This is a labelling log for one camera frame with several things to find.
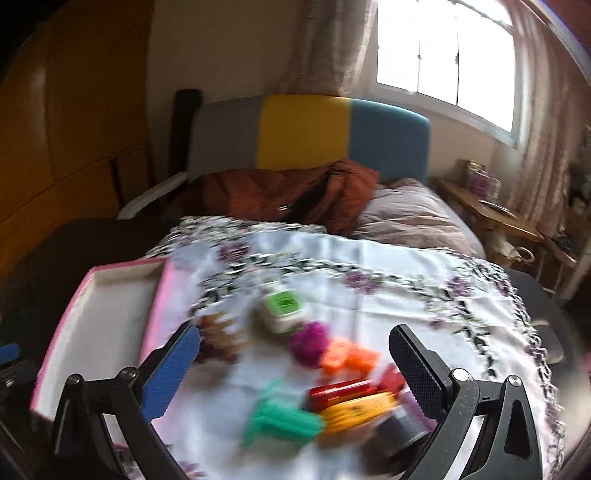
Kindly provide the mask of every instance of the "yellow headboard panel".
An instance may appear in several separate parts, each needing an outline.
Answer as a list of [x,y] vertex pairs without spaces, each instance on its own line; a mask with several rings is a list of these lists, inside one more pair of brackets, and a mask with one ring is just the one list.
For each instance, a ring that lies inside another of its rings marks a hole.
[[261,109],[256,166],[310,168],[347,157],[350,103],[319,95],[270,95]]

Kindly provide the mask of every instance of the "window frame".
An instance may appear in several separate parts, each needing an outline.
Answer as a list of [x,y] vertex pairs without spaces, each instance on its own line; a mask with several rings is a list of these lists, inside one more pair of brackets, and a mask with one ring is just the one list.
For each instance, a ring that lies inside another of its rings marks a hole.
[[[490,19],[486,14],[479,12],[473,7],[466,5],[461,0],[446,0],[452,3],[460,3],[468,8],[480,13],[481,16],[487,18],[489,21],[499,24],[495,20]],[[374,29],[369,40],[368,50],[366,54],[365,64],[369,73],[369,85],[367,88],[368,99],[375,100],[382,103],[401,106],[403,108],[418,108],[428,112],[436,113],[445,116],[473,127],[491,137],[497,139],[501,143],[512,148],[517,146],[517,139],[519,138],[519,125],[521,123],[521,101],[522,101],[522,63],[518,54],[517,39],[515,32],[510,31],[513,35],[513,42],[515,45],[515,95],[513,100],[513,124],[511,132],[504,130],[501,127],[489,122],[485,118],[476,115],[468,110],[465,110],[452,103],[444,102],[434,97],[424,95],[420,92],[410,92],[405,89],[378,83],[378,29],[379,29],[379,13],[376,13]]]

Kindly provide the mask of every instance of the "orange toy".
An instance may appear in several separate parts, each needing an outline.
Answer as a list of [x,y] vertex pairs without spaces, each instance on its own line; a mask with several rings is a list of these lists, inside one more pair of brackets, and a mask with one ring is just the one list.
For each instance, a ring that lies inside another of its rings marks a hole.
[[364,348],[357,343],[349,349],[345,365],[351,370],[358,370],[362,375],[370,373],[378,363],[379,352]]
[[336,374],[345,366],[351,342],[346,338],[336,337],[331,339],[329,347],[326,349],[320,359],[320,366],[328,375]]

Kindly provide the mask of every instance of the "floral embroidered tablecloth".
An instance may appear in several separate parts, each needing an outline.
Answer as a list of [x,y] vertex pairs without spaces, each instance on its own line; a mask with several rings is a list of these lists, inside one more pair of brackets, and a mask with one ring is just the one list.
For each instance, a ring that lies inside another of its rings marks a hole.
[[[196,286],[191,313],[227,311],[252,331],[259,286],[276,278],[298,291],[310,319],[330,325],[391,362],[388,335],[406,323],[449,367],[477,380],[519,375],[538,430],[544,478],[560,468],[564,426],[545,350],[509,278],[497,265],[443,249],[421,250],[326,235],[322,227],[184,218],[147,256],[192,262]],[[173,453],[199,462],[213,479],[366,478],[355,442],[301,450],[272,440],[240,447],[261,391],[283,380],[280,395],[298,404],[320,374],[297,365],[284,346],[251,336],[240,363],[194,367],[171,409],[182,411]],[[459,478],[482,421],[475,419],[446,478]]]

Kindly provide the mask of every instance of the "green label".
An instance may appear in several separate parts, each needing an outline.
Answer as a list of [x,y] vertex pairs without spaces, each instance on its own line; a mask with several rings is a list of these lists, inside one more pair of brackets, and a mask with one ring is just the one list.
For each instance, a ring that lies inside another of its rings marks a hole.
[[265,301],[265,305],[274,317],[282,317],[300,310],[300,303],[290,290],[269,295]]

